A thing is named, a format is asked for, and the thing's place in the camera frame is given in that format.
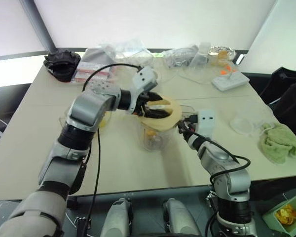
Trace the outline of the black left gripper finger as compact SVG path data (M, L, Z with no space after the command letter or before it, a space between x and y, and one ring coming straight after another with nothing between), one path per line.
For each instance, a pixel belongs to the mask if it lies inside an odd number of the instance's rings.
M156 92L148 92L148 101L149 102L157 102L165 100L161 95Z
M151 119L163 119L169 117L172 114L172 110L165 109L148 109L147 118Z

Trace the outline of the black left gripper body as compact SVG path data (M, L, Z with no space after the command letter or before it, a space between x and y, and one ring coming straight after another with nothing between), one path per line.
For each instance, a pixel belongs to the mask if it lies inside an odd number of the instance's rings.
M135 106L135 115L140 117L151 117L152 112L146 107L147 102L152 101L153 93L152 92L143 92L141 93L136 102Z

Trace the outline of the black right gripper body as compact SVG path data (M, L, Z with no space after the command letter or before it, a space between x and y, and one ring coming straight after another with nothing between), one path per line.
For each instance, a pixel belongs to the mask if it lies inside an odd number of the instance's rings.
M192 114L178 121L178 130L180 134L191 133L196 134L198 128L198 115Z

